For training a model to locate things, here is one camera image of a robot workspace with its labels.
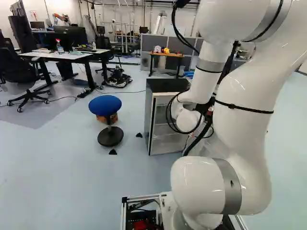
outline black strap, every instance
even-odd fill
[[[261,36],[263,36],[270,29],[270,27],[274,24],[274,22],[276,21],[280,11],[282,10],[282,6],[283,6],[283,0],[280,1],[278,9],[277,9],[277,12],[276,12],[273,20],[271,21],[271,23],[267,26],[267,28],[265,28],[257,37],[255,37],[255,38],[253,38],[253,39],[251,39],[249,41],[243,41],[243,42],[252,42],[252,41],[260,38]]]
[[[249,108],[237,106],[235,104],[228,104],[228,103],[225,103],[225,102],[220,102],[218,100],[215,100],[215,101],[218,104],[227,106],[230,109],[240,109],[240,110],[245,110],[245,111],[249,111],[249,112],[253,112],[253,113],[258,113],[258,114],[272,114],[272,113],[274,113],[274,111],[264,111],[264,110],[258,110],[258,109],[249,109]]]
[[[209,70],[201,69],[201,68],[199,68],[198,66],[196,66],[196,68],[199,69],[199,70],[201,70],[201,71],[207,72],[207,73],[221,73],[221,72],[222,72],[222,71],[219,71],[219,72],[209,71]]]

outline bottle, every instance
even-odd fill
[[[60,41],[61,41],[61,40],[56,39],[56,41],[57,41],[57,50],[58,50],[58,53],[59,53],[59,54],[64,54],[64,48],[61,47],[61,44],[60,44]]]
[[[93,50],[96,50],[96,42],[93,42]]]

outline gray partition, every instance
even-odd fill
[[[194,45],[195,44],[195,38],[187,38],[187,41]],[[184,45],[182,42],[179,41],[177,37],[169,37],[168,39],[168,48],[170,50],[174,50],[176,52],[180,52],[184,55],[192,55],[193,50],[186,45]]]
[[[198,50],[201,49],[203,39],[201,37],[186,37],[187,41],[191,43]],[[167,36],[161,34],[142,34],[141,35],[141,70],[149,71],[150,67],[150,55],[149,52],[154,49],[155,46],[168,47],[171,51],[178,51],[184,54],[184,58],[181,61],[182,66],[186,66],[185,70],[190,70],[192,57],[198,56],[197,53],[191,48],[182,44],[177,37]],[[158,60],[154,61],[153,67],[157,67]],[[178,60],[175,57],[167,57],[165,60],[164,68],[161,68],[161,72],[175,72],[177,69]]]

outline blue stool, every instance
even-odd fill
[[[111,95],[103,95],[92,99],[88,107],[93,114],[104,116],[108,124],[97,137],[99,144],[107,147],[118,145],[124,137],[124,132],[119,127],[111,126],[110,116],[121,108],[121,100]]]

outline robotic arm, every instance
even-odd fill
[[[64,21],[69,26],[71,25],[71,21],[69,20],[69,16],[68,15],[63,14],[62,16],[60,16],[59,14],[54,13],[52,16],[53,16],[53,20],[54,20],[54,25],[58,24],[58,19],[60,19],[61,21]]]
[[[304,9],[307,0],[201,1],[196,22],[204,42],[194,79],[190,90],[172,104],[180,130],[192,130],[201,116],[183,108],[181,102],[209,101],[232,43],[255,42],[257,51],[248,63],[228,74],[216,92],[217,138],[208,141],[225,146],[227,157],[186,156],[172,166],[172,193],[192,229],[214,229],[223,214],[253,215],[269,205],[272,189],[265,134],[284,82],[307,57]]]

